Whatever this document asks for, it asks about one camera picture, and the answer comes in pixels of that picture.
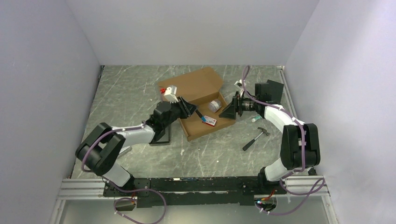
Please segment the black blue marker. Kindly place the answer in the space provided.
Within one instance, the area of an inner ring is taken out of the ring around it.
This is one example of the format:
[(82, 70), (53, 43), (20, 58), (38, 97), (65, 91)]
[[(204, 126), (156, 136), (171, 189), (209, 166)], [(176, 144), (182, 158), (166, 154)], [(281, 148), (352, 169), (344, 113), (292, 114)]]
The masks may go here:
[(202, 122), (206, 123), (205, 116), (199, 110), (196, 110), (195, 113), (199, 116), (199, 118), (202, 120)]

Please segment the small red white card box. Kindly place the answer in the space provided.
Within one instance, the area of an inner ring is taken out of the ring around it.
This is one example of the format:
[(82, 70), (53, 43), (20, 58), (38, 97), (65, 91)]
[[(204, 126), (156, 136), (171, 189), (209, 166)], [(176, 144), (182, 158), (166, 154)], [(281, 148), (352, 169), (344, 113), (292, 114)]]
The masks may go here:
[(217, 120), (208, 116), (203, 117), (203, 123), (209, 125), (209, 126), (216, 126)]

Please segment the brown cardboard box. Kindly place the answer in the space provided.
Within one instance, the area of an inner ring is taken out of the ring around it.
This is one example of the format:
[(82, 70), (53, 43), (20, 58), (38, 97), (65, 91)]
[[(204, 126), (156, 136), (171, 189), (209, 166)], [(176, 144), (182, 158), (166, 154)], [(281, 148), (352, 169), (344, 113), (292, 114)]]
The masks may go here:
[[(187, 119), (179, 119), (181, 127), (188, 141), (200, 138), (215, 131), (219, 131), (235, 124), (236, 120), (220, 118), (221, 111), (227, 103), (220, 93), (223, 79), (211, 67), (205, 67), (180, 76), (165, 79), (157, 83), (158, 88), (166, 88), (170, 85), (177, 87), (177, 96), (198, 107), (203, 115), (216, 119), (215, 126), (204, 124), (196, 113)], [(222, 107), (217, 112), (209, 110), (209, 103), (218, 99)]]

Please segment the white green glue stick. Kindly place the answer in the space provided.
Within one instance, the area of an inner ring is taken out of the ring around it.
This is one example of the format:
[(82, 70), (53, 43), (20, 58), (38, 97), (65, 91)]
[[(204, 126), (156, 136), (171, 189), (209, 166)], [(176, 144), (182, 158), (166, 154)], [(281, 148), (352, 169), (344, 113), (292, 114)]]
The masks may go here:
[(262, 119), (262, 116), (257, 115), (257, 116), (255, 116), (254, 118), (252, 118), (251, 121), (252, 121), (252, 122), (256, 122), (256, 121), (261, 120), (261, 119)]

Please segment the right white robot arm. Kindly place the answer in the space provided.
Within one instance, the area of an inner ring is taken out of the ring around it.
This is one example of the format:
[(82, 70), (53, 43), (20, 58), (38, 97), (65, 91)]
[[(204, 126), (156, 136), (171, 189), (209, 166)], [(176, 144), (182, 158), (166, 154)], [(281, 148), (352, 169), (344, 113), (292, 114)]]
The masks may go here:
[(318, 128), (287, 113), (280, 105), (283, 88), (282, 83), (272, 80), (256, 83), (253, 96), (249, 97), (247, 92), (237, 92), (219, 115), (221, 118), (236, 119), (245, 111), (254, 111), (282, 133), (279, 158), (263, 167), (258, 174), (257, 187), (264, 194), (270, 193), (276, 186), (275, 181), (288, 173), (320, 163)]

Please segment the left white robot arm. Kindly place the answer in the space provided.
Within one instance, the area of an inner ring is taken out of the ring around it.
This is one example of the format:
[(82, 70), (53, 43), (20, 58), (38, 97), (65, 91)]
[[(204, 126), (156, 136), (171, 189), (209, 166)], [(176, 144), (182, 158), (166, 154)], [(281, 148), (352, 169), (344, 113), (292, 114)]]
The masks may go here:
[(82, 162), (83, 171), (107, 179), (122, 196), (128, 196), (135, 189), (134, 177), (116, 162), (121, 149), (157, 142), (168, 126), (178, 119), (189, 118), (197, 108), (178, 97), (175, 103), (159, 102), (149, 118), (136, 126), (111, 127), (102, 122), (82, 141), (75, 156)]

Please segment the black square box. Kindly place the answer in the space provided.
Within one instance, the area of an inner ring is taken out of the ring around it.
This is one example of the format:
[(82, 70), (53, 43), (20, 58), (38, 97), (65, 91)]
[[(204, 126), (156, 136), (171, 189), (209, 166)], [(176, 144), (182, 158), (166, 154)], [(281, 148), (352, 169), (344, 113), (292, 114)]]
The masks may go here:
[(270, 102), (279, 105), (283, 95), (284, 84), (270, 79), (267, 80), (267, 83), (267, 93), (270, 95)]

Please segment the black rectangular block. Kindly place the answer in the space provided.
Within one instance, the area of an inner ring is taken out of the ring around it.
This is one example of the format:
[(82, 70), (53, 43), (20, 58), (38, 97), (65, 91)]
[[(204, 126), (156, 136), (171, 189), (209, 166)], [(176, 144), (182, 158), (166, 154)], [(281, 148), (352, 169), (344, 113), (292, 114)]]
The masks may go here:
[(151, 141), (151, 146), (161, 146), (161, 145), (169, 145), (171, 142), (171, 126), (168, 126), (163, 131), (163, 135), (156, 141)]

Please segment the silver metal tin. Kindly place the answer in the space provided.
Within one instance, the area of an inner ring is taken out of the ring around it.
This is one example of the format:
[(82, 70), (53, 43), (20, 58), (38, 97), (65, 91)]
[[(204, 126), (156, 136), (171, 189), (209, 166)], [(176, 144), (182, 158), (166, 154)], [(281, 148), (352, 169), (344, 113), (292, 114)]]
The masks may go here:
[(125, 154), (127, 153), (129, 150), (131, 149), (131, 147), (124, 147), (120, 150), (119, 155)]

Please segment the black handled claw hammer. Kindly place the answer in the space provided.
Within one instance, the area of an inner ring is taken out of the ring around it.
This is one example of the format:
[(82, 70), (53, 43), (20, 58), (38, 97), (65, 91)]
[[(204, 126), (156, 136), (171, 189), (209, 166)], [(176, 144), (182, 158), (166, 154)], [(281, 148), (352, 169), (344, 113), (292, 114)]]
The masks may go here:
[(257, 140), (259, 137), (261, 137), (262, 135), (265, 135), (265, 136), (269, 136), (269, 135), (270, 135), (270, 133), (269, 133), (266, 129), (262, 128), (262, 127), (257, 127), (257, 129), (260, 130), (261, 132), (260, 132), (255, 138), (253, 138), (252, 140), (250, 140), (250, 142), (248, 142), (248, 143), (242, 148), (243, 151), (248, 150), (248, 149), (256, 142), (256, 140)]

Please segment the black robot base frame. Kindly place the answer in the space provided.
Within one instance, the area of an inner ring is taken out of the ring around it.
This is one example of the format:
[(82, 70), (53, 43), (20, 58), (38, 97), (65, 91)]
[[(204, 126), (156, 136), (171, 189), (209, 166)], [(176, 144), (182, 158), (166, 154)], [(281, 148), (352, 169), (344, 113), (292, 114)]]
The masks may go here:
[(238, 204), (250, 206), (255, 196), (269, 195), (276, 182), (265, 182), (257, 176), (135, 178), (136, 193), (117, 190), (107, 183), (104, 197), (137, 198), (138, 208), (175, 205)]

